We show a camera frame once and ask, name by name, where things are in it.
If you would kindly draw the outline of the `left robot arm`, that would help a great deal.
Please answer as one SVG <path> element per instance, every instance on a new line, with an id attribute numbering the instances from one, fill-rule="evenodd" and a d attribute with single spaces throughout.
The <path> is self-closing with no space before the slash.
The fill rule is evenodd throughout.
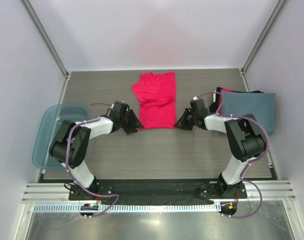
<path id="1" fill-rule="evenodd" d="M 60 162 L 86 199 L 109 197 L 98 194 L 97 179 L 85 162 L 89 141 L 120 129 L 129 135 L 143 127 L 127 103 L 116 101 L 108 108 L 106 114 L 95 119 L 63 121 L 49 147 L 49 155 Z"/>

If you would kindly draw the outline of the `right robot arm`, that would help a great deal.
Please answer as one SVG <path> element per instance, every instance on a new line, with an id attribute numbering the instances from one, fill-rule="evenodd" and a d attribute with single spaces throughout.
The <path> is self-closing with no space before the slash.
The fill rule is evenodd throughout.
<path id="1" fill-rule="evenodd" d="M 244 116 L 222 116 L 209 113 L 203 99 L 190 101 L 176 129 L 191 131 L 194 126 L 208 131 L 225 133 L 231 151 L 231 159 L 217 179 L 217 191 L 223 198 L 237 192 L 243 176 L 251 163 L 265 154 L 268 149 L 267 133 L 252 114 Z"/>

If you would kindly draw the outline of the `pink t shirt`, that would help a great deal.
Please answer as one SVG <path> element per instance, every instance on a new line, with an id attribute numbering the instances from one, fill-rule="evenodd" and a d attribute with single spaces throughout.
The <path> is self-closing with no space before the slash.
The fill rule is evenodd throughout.
<path id="1" fill-rule="evenodd" d="M 131 90 L 139 101 L 142 129 L 172 129 L 176 123 L 176 75 L 174 72 L 140 74 Z"/>

